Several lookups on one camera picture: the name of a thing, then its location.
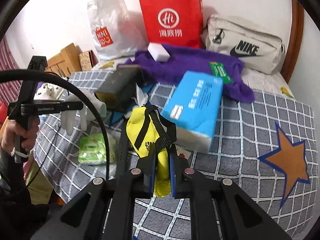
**orange star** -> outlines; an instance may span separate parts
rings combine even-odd
[[[258,159],[275,170],[284,173],[284,192],[280,208],[287,200],[296,183],[309,184],[307,163],[305,160],[305,140],[292,144],[276,123],[279,148],[260,156]]]

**plaid tablecloth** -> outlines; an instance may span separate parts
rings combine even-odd
[[[74,73],[70,82],[79,88],[94,91],[109,73],[102,70]],[[158,83],[151,91],[149,101],[161,110],[174,90],[174,86]],[[315,203],[318,151],[313,111],[307,105],[279,95],[255,91],[255,98],[255,102],[246,104],[223,97],[210,152],[193,152],[189,164],[211,179],[232,179],[290,236],[295,237],[306,228],[312,218],[314,206],[319,206]],[[292,142],[306,140],[307,172],[310,178],[310,184],[296,184],[282,208],[280,202],[284,190],[284,174],[257,159],[278,148],[276,122]],[[35,158],[40,165],[48,153],[42,172],[57,194],[67,202],[95,177],[105,177],[105,167],[82,165],[74,157],[79,149],[79,139],[90,134],[92,127],[97,127],[96,122],[91,122],[83,133],[77,119],[71,136],[64,130],[58,131],[59,124],[60,115],[56,114],[50,115],[41,126],[35,146]],[[108,132],[118,138],[119,127],[121,123],[108,127]],[[129,153],[129,166],[133,168],[138,157],[135,152]],[[111,165],[111,177],[114,171],[115,167]],[[154,196],[151,200],[137,199],[133,225],[133,234],[139,240],[190,239],[189,201],[175,200],[171,196]]]

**person's hand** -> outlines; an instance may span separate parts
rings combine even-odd
[[[1,147],[7,153],[10,154],[14,148],[16,134],[25,138],[21,146],[26,151],[30,151],[35,146],[40,119],[38,116],[31,116],[30,118],[31,126],[28,130],[23,129],[16,121],[8,122],[1,141]]]

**striped curtain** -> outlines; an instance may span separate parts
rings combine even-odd
[[[4,37],[0,41],[0,71],[9,69],[19,69],[19,67],[15,62],[7,40]],[[8,105],[10,102],[17,100],[20,87],[20,80],[0,84],[0,101],[3,101]]]

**silver bolt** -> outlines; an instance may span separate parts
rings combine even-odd
[[[230,186],[232,184],[232,180],[231,179],[223,179],[222,183],[226,186]]]
[[[94,184],[94,185],[100,185],[102,182],[103,182],[103,179],[102,179],[102,178],[95,178],[95,179],[93,180],[93,184]]]
[[[131,170],[131,173],[132,173],[133,175],[138,175],[138,174],[141,173],[141,170],[140,170],[139,168],[134,168],[134,169]]]
[[[195,173],[195,170],[193,168],[186,168],[184,172],[188,175],[192,175]]]

